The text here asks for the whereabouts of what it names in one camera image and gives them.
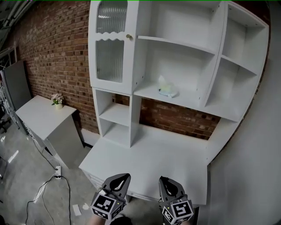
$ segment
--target cabinet knob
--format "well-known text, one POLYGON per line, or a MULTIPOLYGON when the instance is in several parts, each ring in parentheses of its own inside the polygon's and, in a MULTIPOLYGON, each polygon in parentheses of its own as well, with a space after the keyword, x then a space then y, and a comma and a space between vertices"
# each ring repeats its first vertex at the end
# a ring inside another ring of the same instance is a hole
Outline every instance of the cabinet knob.
POLYGON ((126 35, 126 38, 132 39, 133 37, 132 37, 132 35, 127 34, 127 35, 126 35))

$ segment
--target power strip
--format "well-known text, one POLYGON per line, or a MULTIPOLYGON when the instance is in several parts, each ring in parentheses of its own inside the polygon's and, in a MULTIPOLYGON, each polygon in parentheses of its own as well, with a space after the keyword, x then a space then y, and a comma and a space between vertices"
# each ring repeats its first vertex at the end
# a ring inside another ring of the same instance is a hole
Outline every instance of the power strip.
POLYGON ((59 176, 58 178, 56 178, 57 180, 61 179, 61 167, 60 166, 56 167, 56 174, 55 174, 55 176, 59 176))

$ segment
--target red brick wall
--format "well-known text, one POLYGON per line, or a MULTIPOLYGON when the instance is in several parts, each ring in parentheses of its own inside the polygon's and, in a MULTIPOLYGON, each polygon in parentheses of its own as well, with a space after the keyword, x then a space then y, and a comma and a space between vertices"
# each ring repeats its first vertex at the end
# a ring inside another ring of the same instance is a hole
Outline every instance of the red brick wall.
MULTIPOLYGON (((88 62, 90 2, 38 2, 13 28, 4 45, 18 42, 33 95, 61 93, 65 104, 78 109, 74 119, 98 133, 88 62)), ((117 102, 128 104, 118 96, 117 102)), ((208 139, 220 118, 177 105, 143 99, 140 123, 208 139)))

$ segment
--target plastic bag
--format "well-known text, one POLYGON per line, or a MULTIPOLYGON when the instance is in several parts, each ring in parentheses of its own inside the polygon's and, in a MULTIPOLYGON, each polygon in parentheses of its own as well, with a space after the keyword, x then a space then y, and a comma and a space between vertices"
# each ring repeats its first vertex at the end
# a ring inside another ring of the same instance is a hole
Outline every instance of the plastic bag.
POLYGON ((172 82, 169 82, 162 75, 158 79, 158 93, 173 98, 177 95, 178 90, 172 82))

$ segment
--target power cord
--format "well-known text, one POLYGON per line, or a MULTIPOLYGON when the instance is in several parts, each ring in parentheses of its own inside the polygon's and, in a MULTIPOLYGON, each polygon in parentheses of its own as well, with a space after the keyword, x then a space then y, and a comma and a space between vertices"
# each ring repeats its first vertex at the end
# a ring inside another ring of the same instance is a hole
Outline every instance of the power cord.
MULTIPOLYGON (((39 190, 38 190, 36 196, 38 195, 38 193, 39 193, 39 191, 41 190, 41 188, 42 188, 43 186, 45 186, 47 183, 49 183, 49 182, 50 182, 52 179, 54 179, 54 178, 55 178, 55 176, 53 176, 51 179, 49 179, 48 181, 46 181, 46 182, 39 188, 39 190)), ((29 202, 27 203, 27 206, 26 206, 26 220, 25 220, 25 225, 27 225, 27 220, 28 220, 28 204, 29 204, 30 202, 35 202, 36 200, 38 200, 38 198, 35 199, 35 200, 33 200, 33 201, 29 201, 29 202)))
MULTIPOLYGON (((68 189, 69 189, 69 197, 68 197, 68 210, 69 210, 69 225, 71 225, 71 211, 70 211, 70 185, 69 185, 69 182, 68 182, 68 180, 67 180, 67 178, 65 178, 64 176, 52 176, 48 181, 46 181, 40 188, 39 188, 39 190, 38 190, 38 192, 37 192, 37 194, 36 194, 36 196, 38 195, 38 193, 41 191, 41 188, 43 187, 44 188, 44 190, 43 190, 43 194, 42 194, 42 200, 43 200, 43 204, 44 204, 44 206, 45 206, 45 209, 46 209, 46 211, 48 212, 48 214, 49 214, 49 216, 51 217, 51 215, 50 215, 50 213, 49 213, 49 211, 48 211, 48 209, 46 208, 46 205, 45 205, 45 203, 44 203, 44 199, 43 199, 43 195, 44 195, 44 193, 45 193, 45 188, 46 188, 46 186, 47 186, 47 184, 53 179, 53 178, 64 178, 65 180, 66 180, 66 182, 67 182, 67 185, 68 185, 68 189)), ((28 203, 27 203, 27 206, 26 206, 26 221, 25 221, 25 225, 27 225, 27 220, 28 220, 28 204, 30 203, 30 202, 35 202, 36 200, 38 200, 39 199, 39 197, 37 198, 37 199, 35 199, 35 200, 33 200, 33 201, 29 201, 28 203)))
POLYGON ((47 209, 47 207, 46 207, 46 205, 45 205, 45 202, 44 202, 44 198, 43 198, 43 195, 44 195, 45 190, 46 190, 46 186, 44 187, 44 190, 43 190, 43 193, 42 193, 42 201, 43 201, 43 205, 44 205, 44 207, 45 207, 47 213, 49 214, 49 216, 50 216, 50 218, 51 218, 51 220, 52 220, 52 222, 53 222, 53 225, 55 225, 55 224, 54 224, 54 219, 52 218, 50 212, 48 211, 48 209, 47 209))
POLYGON ((69 188, 69 198, 68 198, 68 210, 69 210, 69 225, 71 225, 71 213, 70 213, 70 186, 69 186, 69 182, 68 180, 64 177, 64 176, 58 176, 58 177, 62 177, 66 180, 68 188, 69 188))
POLYGON ((39 153, 41 154, 41 156, 42 156, 42 157, 51 165, 51 167, 55 170, 54 166, 49 162, 49 160, 47 160, 46 157, 43 156, 44 148, 43 148, 42 152, 40 152, 38 148, 37 148, 37 150, 39 151, 39 153))
MULTIPOLYGON (((45 147, 46 147, 46 146, 43 147, 42 152, 41 152, 41 156, 42 156, 42 157, 44 157, 44 156, 43 156, 43 151, 45 150, 45 147)), ((50 160, 48 160, 48 161, 51 161, 51 160, 55 160, 55 161, 58 163, 58 166, 60 166, 59 162, 58 162, 56 159, 50 159, 50 160)))

